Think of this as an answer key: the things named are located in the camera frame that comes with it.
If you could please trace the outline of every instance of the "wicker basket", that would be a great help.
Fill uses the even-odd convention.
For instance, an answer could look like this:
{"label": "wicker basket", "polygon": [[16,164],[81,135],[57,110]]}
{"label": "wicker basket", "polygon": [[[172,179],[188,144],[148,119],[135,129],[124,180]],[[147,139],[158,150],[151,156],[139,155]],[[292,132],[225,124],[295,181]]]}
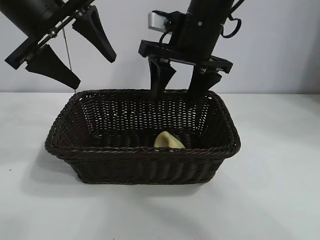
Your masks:
{"label": "wicker basket", "polygon": [[[186,149],[154,148],[162,131]],[[210,91],[190,99],[185,90],[166,91],[157,101],[148,90],[77,93],[45,142],[88,184],[205,183],[240,145],[221,98]]]}

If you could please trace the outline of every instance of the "screw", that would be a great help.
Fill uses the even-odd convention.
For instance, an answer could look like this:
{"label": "screw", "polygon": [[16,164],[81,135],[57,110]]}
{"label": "screw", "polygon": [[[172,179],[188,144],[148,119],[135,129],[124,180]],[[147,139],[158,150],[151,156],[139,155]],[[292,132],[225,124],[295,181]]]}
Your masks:
{"label": "screw", "polygon": [[206,68],[204,68],[204,67],[200,68],[200,74],[205,74],[205,73],[206,73],[206,71],[207,71],[207,69],[206,69]]}

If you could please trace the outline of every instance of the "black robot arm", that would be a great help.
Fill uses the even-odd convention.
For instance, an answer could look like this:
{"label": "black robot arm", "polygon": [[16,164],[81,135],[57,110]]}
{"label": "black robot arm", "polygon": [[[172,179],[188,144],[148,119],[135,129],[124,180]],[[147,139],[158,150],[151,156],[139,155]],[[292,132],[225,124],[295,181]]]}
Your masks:
{"label": "black robot arm", "polygon": [[[53,78],[73,89],[80,80],[68,69],[47,44],[67,24],[91,42],[109,61],[116,60],[101,24],[94,0],[0,0],[0,11],[13,22],[27,39],[5,60],[14,69],[27,62],[26,70]],[[218,83],[219,71],[229,73],[233,64],[211,56],[219,36],[230,38],[237,33],[241,20],[232,13],[244,2],[238,0],[192,0],[187,13],[154,11],[149,14],[149,28],[163,32],[159,42],[143,40],[139,53],[148,57],[151,93],[159,96],[175,74],[170,62],[193,65],[189,93],[204,94]],[[238,21],[233,33],[224,35],[229,18]],[[163,43],[171,34],[170,42]]]}
{"label": "black robot arm", "polygon": [[[229,73],[233,64],[228,60],[211,56],[220,36],[233,37],[241,27],[241,20],[232,13],[244,2],[239,0],[192,0],[186,14],[154,11],[149,14],[149,28],[163,32],[159,42],[143,40],[139,53],[148,57],[151,72],[151,92],[159,96],[175,74],[170,62],[193,65],[189,94],[201,96]],[[229,18],[237,21],[233,33],[224,35],[224,24]],[[163,43],[172,34],[168,44]]]}
{"label": "black robot arm", "polygon": [[53,78],[73,89],[80,80],[54,53],[47,42],[75,20],[73,29],[90,41],[109,61],[116,60],[94,0],[0,0],[0,11],[27,35],[5,61],[14,69],[27,62],[26,70]]}

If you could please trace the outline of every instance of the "basket rim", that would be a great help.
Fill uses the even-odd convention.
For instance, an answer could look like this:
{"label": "basket rim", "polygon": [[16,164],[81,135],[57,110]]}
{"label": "basket rim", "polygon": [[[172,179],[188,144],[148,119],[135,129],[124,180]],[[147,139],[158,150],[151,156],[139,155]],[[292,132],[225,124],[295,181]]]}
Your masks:
{"label": "basket rim", "polygon": [[[95,158],[92,156],[91,153],[99,153],[97,158],[101,158],[101,154],[106,154],[109,157],[112,155],[118,156],[118,155],[132,155],[135,153],[145,153],[145,154],[167,154],[167,155],[174,155],[174,157],[181,156],[182,158],[190,157],[190,158],[195,158],[195,157],[201,157],[201,156],[206,156],[210,155],[212,153],[215,153],[215,156],[217,157],[218,155],[221,155],[222,158],[230,158],[234,156],[236,153],[239,152],[241,148],[241,141],[240,137],[238,134],[238,131],[236,127],[234,126],[234,123],[231,119],[230,113],[226,107],[222,107],[221,103],[223,103],[223,100],[218,96],[215,92],[213,91],[208,91],[208,96],[216,98],[218,101],[218,105],[221,109],[221,112],[223,113],[223,118],[225,124],[228,124],[229,128],[232,131],[232,143],[226,144],[224,146],[220,147],[211,147],[211,148],[181,148],[181,149],[176,149],[176,148],[170,148],[170,147],[148,147],[148,146],[141,146],[141,147],[76,147],[76,146],[68,146],[68,147],[63,147],[63,146],[58,146],[53,143],[52,139],[54,138],[54,128],[56,126],[59,126],[60,123],[64,121],[64,118],[67,115],[67,111],[64,111],[66,108],[71,109],[76,101],[78,101],[80,98],[82,98],[84,95],[87,94],[99,94],[99,93],[125,93],[125,92],[145,92],[148,93],[150,90],[147,89],[101,89],[101,90],[85,90],[81,91],[78,93],[75,93],[69,101],[66,103],[62,111],[59,113],[57,118],[55,119],[52,127],[50,128],[49,134],[46,138],[45,141],[45,148],[49,153],[52,153],[54,155],[57,155],[57,151],[60,152],[60,156],[63,156],[65,158],[65,154],[70,154],[74,153],[77,155],[77,159],[87,159],[87,158]],[[165,91],[165,93],[187,93],[187,89],[168,89]]]}

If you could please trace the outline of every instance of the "white tabletop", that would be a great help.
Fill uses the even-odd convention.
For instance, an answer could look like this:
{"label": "white tabletop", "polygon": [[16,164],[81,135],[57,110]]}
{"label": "white tabletop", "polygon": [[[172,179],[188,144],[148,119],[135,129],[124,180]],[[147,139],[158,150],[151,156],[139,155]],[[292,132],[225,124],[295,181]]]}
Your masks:
{"label": "white tabletop", "polygon": [[67,93],[0,93],[1,240],[319,240],[320,95],[224,94],[242,149],[204,185],[86,185],[44,150]]}

